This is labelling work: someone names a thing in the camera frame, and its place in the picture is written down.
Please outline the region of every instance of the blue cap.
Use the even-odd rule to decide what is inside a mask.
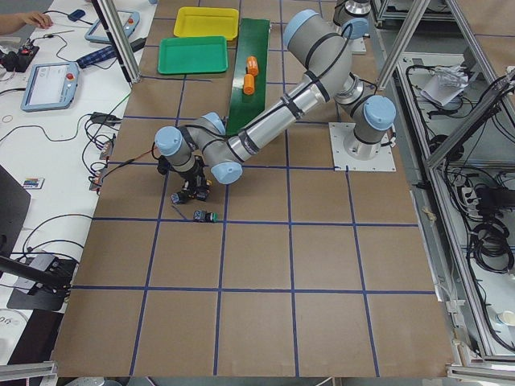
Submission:
[[[384,96],[371,96],[363,108],[365,119],[375,130],[385,131],[395,120],[397,111],[392,101]]]
[[[208,121],[214,124],[216,129],[218,130],[218,133],[225,135],[225,127],[224,122],[218,117],[217,113],[210,112],[202,116],[202,118],[206,118]]]
[[[351,40],[359,39],[369,33],[369,21],[366,18],[352,18],[346,22],[342,28],[345,28],[349,24],[352,24],[351,35],[348,36],[348,32],[345,32],[345,37]]]
[[[174,126],[164,126],[155,134],[155,145],[165,157],[174,155],[183,143],[183,136]]]
[[[282,41],[286,48],[288,48],[288,44],[290,44],[291,38],[295,35],[295,32],[302,26],[309,18],[312,18],[318,14],[318,12],[314,12],[313,10],[301,10],[298,12],[292,20],[286,26],[284,30],[284,36],[282,37]]]
[[[213,166],[211,172],[219,183],[229,185],[241,177],[243,169],[237,162],[222,162]]]

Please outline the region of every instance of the small card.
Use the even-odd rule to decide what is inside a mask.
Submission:
[[[45,179],[25,179],[23,181],[24,189],[41,189]]]

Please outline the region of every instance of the green conveyor belt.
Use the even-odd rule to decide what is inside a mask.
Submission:
[[[243,126],[265,109],[269,36],[270,20],[254,18],[243,18],[241,20],[233,91],[226,129],[228,135],[238,133]],[[256,91],[253,95],[243,93],[243,77],[246,74],[246,61],[249,56],[256,57],[259,67],[259,74],[254,79]]]

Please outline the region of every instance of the white cup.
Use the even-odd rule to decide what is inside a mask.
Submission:
[[[506,326],[515,326],[515,312],[502,311],[496,314],[496,321]]]

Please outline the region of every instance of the person's hand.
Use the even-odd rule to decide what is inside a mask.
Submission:
[[[48,29],[53,24],[50,16],[48,16],[47,14],[42,14],[41,12],[35,10],[33,10],[32,12],[19,14],[19,17],[23,20],[25,24],[43,28],[44,30]]]

